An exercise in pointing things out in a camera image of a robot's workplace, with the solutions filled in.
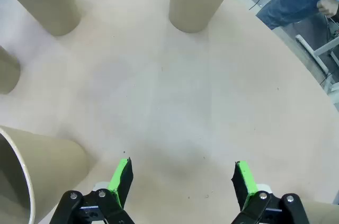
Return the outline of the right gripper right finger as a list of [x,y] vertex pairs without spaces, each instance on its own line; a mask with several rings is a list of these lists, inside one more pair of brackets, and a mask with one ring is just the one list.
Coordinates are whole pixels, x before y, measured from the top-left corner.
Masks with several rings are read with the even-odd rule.
[[259,190],[247,162],[235,162],[231,181],[240,207],[233,224],[309,223],[298,195],[290,193],[277,198],[271,192]]

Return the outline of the person's left hand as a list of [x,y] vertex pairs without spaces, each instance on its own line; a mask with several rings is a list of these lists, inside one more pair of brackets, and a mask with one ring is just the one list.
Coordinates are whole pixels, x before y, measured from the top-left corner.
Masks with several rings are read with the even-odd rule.
[[337,0],[319,0],[317,8],[326,18],[334,17],[338,11]]

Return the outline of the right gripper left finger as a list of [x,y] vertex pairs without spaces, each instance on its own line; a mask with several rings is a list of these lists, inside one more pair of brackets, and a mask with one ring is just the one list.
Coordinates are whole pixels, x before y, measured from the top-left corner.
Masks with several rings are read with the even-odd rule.
[[87,195],[74,190],[65,192],[50,223],[133,223],[124,209],[132,181],[131,159],[123,158],[106,188],[92,190]]

